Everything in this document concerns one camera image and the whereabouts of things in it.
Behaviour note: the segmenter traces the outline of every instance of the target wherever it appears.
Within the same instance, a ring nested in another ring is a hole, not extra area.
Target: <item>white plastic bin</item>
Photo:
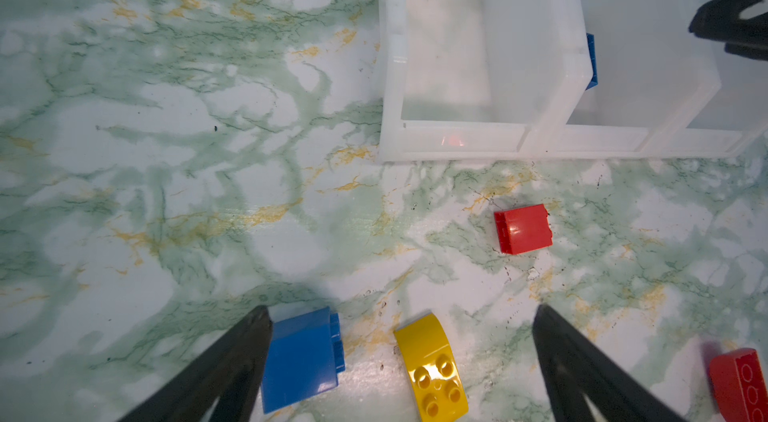
[[[742,15],[765,11],[762,3]],[[723,87],[670,141],[666,152],[672,156],[734,156],[768,129],[768,62],[725,53],[722,42],[705,43],[713,46]]]
[[[584,93],[552,153],[661,155],[720,88],[714,55],[688,32],[700,0],[581,0],[598,86]]]
[[[379,0],[379,158],[545,154],[592,77],[579,0]]]

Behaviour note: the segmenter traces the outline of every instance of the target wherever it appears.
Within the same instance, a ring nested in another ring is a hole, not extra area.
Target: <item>blue toy brick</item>
[[[590,33],[587,33],[587,45],[589,46],[589,58],[592,60],[592,80],[587,85],[587,89],[591,89],[598,85],[598,61],[594,56],[594,35]]]
[[[274,324],[261,382],[265,414],[339,385],[340,329],[339,315],[328,307]]]

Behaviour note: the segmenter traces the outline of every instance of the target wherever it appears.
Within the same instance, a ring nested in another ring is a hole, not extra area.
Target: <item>marble tabletop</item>
[[[377,0],[2,0],[0,420],[116,420],[255,305],[340,313],[340,386],[252,420],[418,420],[426,312],[463,420],[551,417],[549,303],[688,420],[768,354],[768,155],[376,162]],[[498,251],[543,203],[554,244]]]

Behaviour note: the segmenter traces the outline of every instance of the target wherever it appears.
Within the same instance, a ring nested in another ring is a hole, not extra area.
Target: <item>yellow toy brick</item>
[[[395,331],[424,422],[453,422],[469,411],[446,332],[434,314]]]

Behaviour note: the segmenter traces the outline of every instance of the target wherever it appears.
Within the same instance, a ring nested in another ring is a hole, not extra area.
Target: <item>red toy brick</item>
[[[768,422],[768,392],[755,349],[718,355],[710,362],[710,379],[726,422]]]
[[[552,245],[547,216],[549,213],[543,204],[494,213],[502,252],[516,255]]]

